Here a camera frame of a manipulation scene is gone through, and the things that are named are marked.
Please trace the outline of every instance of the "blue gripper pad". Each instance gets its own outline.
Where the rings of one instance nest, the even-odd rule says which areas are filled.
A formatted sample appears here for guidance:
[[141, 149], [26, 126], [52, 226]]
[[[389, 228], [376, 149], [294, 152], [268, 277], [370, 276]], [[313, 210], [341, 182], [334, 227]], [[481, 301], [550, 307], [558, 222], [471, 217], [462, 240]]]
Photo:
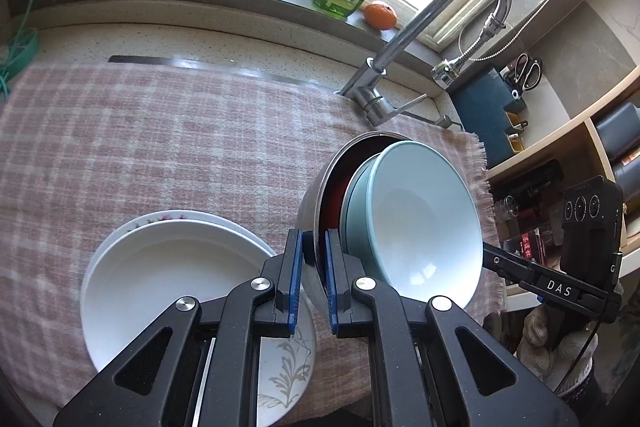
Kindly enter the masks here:
[[293, 257], [291, 284], [289, 286], [289, 333], [296, 332], [298, 323], [298, 306], [300, 305], [300, 285], [302, 282], [302, 233], [298, 233], [296, 252]]
[[324, 232], [324, 254], [326, 256], [326, 299], [329, 304], [329, 325], [331, 332], [335, 335], [338, 332], [338, 302], [335, 291], [334, 260], [331, 257], [331, 242], [329, 232]]

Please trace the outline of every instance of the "kitchen faucet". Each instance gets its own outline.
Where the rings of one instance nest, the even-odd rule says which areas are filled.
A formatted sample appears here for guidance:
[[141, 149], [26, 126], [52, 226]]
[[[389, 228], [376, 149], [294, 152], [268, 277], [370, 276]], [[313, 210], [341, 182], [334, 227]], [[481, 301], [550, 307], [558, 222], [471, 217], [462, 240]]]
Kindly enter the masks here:
[[[402, 53], [402, 51], [412, 42], [424, 29], [452, 2], [453, 0], [433, 0], [427, 7], [411, 19], [395, 36], [387, 42], [375, 57], [369, 57], [358, 71], [351, 77], [351, 80], [338, 92], [352, 100], [367, 115], [367, 120], [377, 126], [393, 118], [395, 115], [406, 111], [417, 103], [427, 98], [422, 94], [414, 98], [411, 102], [395, 108], [376, 89], [378, 81], [385, 76], [385, 67]], [[431, 70], [433, 80], [442, 89], [447, 89], [450, 84], [460, 75], [460, 66], [469, 57], [478, 51], [482, 45], [490, 40], [494, 35], [503, 29], [504, 21], [511, 8], [511, 0], [498, 0], [498, 5], [484, 22], [480, 36], [460, 57], [453, 60], [443, 60]]]

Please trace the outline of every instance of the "stacked plates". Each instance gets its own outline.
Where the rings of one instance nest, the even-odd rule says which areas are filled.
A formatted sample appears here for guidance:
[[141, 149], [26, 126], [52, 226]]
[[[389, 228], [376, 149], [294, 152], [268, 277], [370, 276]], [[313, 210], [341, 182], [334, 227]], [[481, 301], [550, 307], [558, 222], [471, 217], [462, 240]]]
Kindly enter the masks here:
[[463, 308], [482, 269], [482, 232], [462, 178], [438, 152], [396, 142], [367, 159], [347, 186], [340, 243], [367, 275], [400, 295], [444, 295]]
[[[226, 296], [258, 276], [273, 255], [247, 229], [204, 212], [155, 212], [122, 225], [98, 247], [82, 281], [82, 332], [96, 369], [102, 370], [176, 299]], [[262, 340], [259, 426], [276, 422], [300, 399], [315, 351], [311, 313], [301, 299], [295, 334]]]

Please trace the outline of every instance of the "metal pivot screw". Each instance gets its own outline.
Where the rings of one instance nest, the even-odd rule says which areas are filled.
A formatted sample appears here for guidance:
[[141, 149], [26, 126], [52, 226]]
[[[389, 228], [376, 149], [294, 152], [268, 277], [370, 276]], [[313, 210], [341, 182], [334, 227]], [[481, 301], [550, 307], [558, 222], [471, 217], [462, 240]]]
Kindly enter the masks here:
[[254, 290], [266, 290], [269, 286], [271, 286], [271, 281], [266, 277], [256, 277], [251, 281], [251, 288]]
[[356, 280], [356, 286], [361, 290], [372, 290], [376, 287], [376, 282], [371, 277], [360, 277]]
[[438, 311], [446, 312], [451, 309], [451, 300], [447, 297], [440, 295], [438, 297], [433, 298], [433, 300], [431, 301], [431, 306], [436, 308]]
[[178, 308], [181, 312], [188, 312], [189, 310], [193, 310], [193, 307], [196, 305], [196, 299], [193, 297], [180, 297], [177, 301], [175, 301], [175, 307]]

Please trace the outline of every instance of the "black camera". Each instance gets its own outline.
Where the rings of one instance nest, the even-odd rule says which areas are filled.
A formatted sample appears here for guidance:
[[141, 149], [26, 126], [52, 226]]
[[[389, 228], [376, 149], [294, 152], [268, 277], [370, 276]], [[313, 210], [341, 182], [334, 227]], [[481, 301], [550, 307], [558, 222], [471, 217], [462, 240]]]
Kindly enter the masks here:
[[564, 192], [562, 271], [604, 291], [616, 285], [622, 259], [622, 189], [596, 176]]

